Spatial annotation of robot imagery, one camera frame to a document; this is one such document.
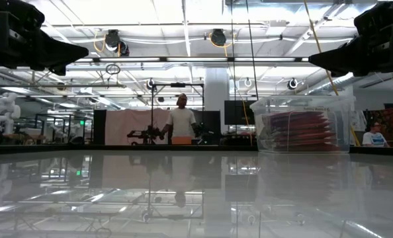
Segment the standing person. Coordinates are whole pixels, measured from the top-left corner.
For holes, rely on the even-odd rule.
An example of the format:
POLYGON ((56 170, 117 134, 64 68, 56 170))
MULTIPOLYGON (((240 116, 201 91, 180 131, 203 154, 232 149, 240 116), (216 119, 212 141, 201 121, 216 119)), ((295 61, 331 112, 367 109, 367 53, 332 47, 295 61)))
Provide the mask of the standing person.
POLYGON ((187 96, 179 95, 177 108, 170 111, 167 122, 161 133, 171 132, 171 138, 177 136, 189 136, 195 138, 194 129, 197 126, 193 111, 186 108, 187 96))

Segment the white humanoid robot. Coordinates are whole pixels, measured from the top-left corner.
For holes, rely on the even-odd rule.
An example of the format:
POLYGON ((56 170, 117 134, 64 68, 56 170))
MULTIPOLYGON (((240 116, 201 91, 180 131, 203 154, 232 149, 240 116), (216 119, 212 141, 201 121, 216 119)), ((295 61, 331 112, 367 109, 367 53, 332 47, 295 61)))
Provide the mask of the white humanoid robot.
POLYGON ((4 127, 4 134, 14 132, 14 120, 21 117, 21 108, 15 103, 16 93, 3 93, 0 98, 0 126, 4 127))

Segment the seated person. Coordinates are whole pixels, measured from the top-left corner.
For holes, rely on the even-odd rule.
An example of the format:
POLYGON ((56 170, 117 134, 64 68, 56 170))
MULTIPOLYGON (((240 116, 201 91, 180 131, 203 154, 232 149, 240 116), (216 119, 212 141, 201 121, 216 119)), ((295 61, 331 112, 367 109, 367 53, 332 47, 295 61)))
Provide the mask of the seated person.
POLYGON ((380 132, 381 124, 373 122, 363 134, 362 145, 365 147, 390 147, 385 137, 380 132))

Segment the black wall monitor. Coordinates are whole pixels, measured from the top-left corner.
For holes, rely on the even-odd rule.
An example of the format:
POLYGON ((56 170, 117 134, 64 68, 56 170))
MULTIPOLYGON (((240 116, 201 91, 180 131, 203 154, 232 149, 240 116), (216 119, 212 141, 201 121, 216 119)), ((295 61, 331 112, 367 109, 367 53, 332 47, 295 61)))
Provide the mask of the black wall monitor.
POLYGON ((225 125, 254 125, 255 118, 250 105, 255 100, 225 100, 224 123, 225 125))

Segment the pink board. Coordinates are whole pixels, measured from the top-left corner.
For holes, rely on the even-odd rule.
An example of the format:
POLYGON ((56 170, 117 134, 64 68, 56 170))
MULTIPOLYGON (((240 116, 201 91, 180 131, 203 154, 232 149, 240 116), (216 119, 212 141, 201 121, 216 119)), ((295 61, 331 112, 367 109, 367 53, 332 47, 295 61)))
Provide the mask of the pink board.
POLYGON ((151 125, 151 110, 108 111, 105 122, 105 145, 132 145, 142 143, 143 139, 128 138, 132 131, 147 130, 151 125))

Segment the white pillar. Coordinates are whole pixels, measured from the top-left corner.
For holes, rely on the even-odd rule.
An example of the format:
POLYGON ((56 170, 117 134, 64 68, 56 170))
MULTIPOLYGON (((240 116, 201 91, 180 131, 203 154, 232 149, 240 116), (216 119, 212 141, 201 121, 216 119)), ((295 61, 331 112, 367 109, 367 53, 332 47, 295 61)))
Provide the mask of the white pillar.
POLYGON ((226 68, 207 68, 204 82, 204 107, 209 111, 224 109, 229 97, 229 75, 226 68))

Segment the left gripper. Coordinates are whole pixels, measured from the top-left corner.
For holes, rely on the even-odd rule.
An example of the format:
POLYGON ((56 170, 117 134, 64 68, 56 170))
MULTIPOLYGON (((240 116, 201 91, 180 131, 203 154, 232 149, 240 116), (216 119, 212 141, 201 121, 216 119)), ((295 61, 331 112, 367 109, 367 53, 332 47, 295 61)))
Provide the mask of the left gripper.
POLYGON ((22 0, 0 0, 0 66, 15 68, 36 61, 51 67, 56 75, 66 74, 66 65, 88 56, 87 48, 61 42, 40 31, 44 14, 22 0))

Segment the orange box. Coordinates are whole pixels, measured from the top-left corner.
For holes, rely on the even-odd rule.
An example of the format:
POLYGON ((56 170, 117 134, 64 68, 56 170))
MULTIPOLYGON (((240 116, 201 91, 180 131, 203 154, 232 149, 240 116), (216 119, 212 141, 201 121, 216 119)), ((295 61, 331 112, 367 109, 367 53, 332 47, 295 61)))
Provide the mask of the orange box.
POLYGON ((177 136, 171 138, 172 145, 191 145, 192 137, 189 136, 177 136))

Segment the long ceiling light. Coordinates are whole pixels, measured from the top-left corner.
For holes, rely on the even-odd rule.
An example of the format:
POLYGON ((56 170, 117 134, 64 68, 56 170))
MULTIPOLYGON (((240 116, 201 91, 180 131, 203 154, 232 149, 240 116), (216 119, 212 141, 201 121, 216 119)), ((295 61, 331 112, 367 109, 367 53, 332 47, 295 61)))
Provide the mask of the long ceiling light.
POLYGON ((308 62, 308 58, 292 57, 135 57, 135 58, 82 58, 76 63, 129 63, 129 62, 308 62))

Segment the dark patterned board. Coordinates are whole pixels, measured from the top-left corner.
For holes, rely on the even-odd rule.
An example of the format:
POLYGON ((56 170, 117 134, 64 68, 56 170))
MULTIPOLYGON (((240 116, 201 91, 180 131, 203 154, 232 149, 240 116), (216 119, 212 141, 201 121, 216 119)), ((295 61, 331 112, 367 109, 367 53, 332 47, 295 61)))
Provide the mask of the dark patterned board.
POLYGON ((365 110, 364 115, 367 124, 378 122, 381 125, 380 133, 385 137, 386 140, 393 140, 393 108, 382 110, 365 110))

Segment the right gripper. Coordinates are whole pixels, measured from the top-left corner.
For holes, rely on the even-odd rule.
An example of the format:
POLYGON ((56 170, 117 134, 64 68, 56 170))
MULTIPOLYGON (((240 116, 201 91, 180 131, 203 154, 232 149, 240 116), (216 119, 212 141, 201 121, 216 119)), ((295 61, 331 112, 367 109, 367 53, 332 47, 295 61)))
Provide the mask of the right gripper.
POLYGON ((393 72, 393 1, 381 1, 354 20, 358 37, 308 61, 329 71, 331 77, 349 72, 367 75, 393 72))

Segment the black frame stand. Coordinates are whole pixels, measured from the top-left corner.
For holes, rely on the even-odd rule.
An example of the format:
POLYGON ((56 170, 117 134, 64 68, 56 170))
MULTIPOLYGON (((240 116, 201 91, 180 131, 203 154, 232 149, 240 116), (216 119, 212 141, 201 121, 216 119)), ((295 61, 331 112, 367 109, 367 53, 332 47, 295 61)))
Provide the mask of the black frame stand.
MULTIPOLYGON (((158 86, 161 86, 162 88, 164 88, 164 87, 171 87, 171 88, 185 88, 185 87, 195 88, 195 87, 201 87, 202 88, 202 94, 201 94, 202 105, 204 106, 204 84, 203 83, 200 83, 200 84, 194 84, 194 83, 170 83, 170 84, 162 83, 162 84, 156 84, 156 83, 154 83, 153 88, 151 89, 151 112, 152 112, 152 115, 151 115, 151 126, 153 126, 153 101, 154 101, 154 98, 155 98, 154 90, 158 86)), ((197 137, 197 130, 198 130, 197 128, 198 128, 198 126, 196 124, 196 128, 194 129, 195 138, 197 137)), ((164 136, 166 134, 170 135, 170 138, 171 138, 171 132, 167 132, 166 134, 162 134, 161 131, 160 131, 160 136, 159 136, 160 139, 164 138, 164 136)))

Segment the clear plastic bin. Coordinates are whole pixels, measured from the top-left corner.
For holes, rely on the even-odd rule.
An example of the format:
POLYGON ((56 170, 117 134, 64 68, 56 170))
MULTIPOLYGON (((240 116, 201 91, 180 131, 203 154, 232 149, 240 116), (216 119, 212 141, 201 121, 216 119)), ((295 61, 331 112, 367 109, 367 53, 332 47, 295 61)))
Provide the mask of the clear plastic bin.
POLYGON ((252 105, 258 150, 268 153, 347 153, 354 97, 273 95, 252 105), (270 120, 326 118, 321 124, 272 126, 270 120))

